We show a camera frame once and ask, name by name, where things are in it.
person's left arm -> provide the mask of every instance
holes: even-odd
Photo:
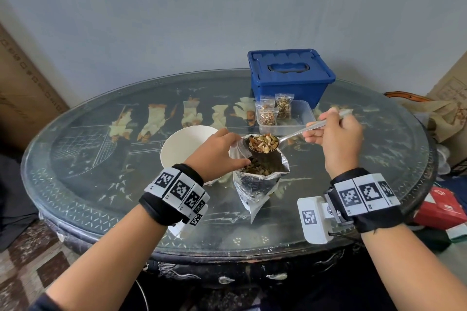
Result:
[[[249,160],[228,155],[237,140],[239,135],[221,129],[185,164],[204,182],[240,169]],[[47,296],[62,310],[117,310],[166,230],[138,204],[50,286]]]

spoon handle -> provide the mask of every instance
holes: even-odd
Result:
[[[343,109],[342,111],[339,112],[339,117],[342,119],[346,115],[351,114],[351,113],[352,113],[351,109]],[[315,130],[315,129],[324,127],[325,125],[326,125],[326,120],[315,122],[314,124],[312,124],[309,127],[303,128],[302,130],[296,131],[295,133],[292,133],[292,134],[289,134],[288,136],[284,136],[284,137],[280,138],[279,139],[279,144],[286,141],[287,139],[298,136],[301,133],[304,133],[304,132],[309,131],[309,130]]]

glass tabletop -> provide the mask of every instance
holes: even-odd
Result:
[[[81,236],[99,237],[137,204],[162,170],[159,153],[172,133],[197,124],[257,133],[250,92],[248,69],[216,70],[148,80],[89,100],[54,120],[30,144],[22,164],[28,194],[55,222]],[[382,94],[341,80],[328,86],[315,114],[331,105],[353,109],[365,128],[361,165],[382,173],[403,199],[429,159],[418,121]],[[283,153],[290,173],[252,224],[229,177],[206,187],[209,211],[192,235],[180,240],[167,232],[156,252],[254,255],[302,246],[296,201],[322,195],[329,176],[318,145],[299,139]]]

table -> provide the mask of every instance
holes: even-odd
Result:
[[[248,69],[177,74],[98,96],[64,113],[31,142],[21,167],[26,190],[59,238],[83,253],[137,204],[162,169],[159,152],[172,133],[197,124],[257,133],[251,97]],[[413,212],[431,187],[437,163],[423,127],[393,100],[342,80],[328,86],[315,112],[331,105],[353,108],[365,127],[361,165],[382,173],[403,212]],[[291,172],[253,224],[232,179],[215,183],[207,187],[209,211],[195,232],[185,240],[167,232],[147,267],[176,279],[214,275],[226,284],[280,280],[292,265],[335,263],[351,242],[335,237],[326,245],[307,243],[296,207],[298,198],[322,195],[329,185],[322,149],[301,139],[283,153]],[[333,230],[356,234],[337,225]]]

blue storage box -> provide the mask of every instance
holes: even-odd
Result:
[[[294,94],[315,108],[336,75],[314,49],[250,51],[251,87],[256,100],[261,95]]]

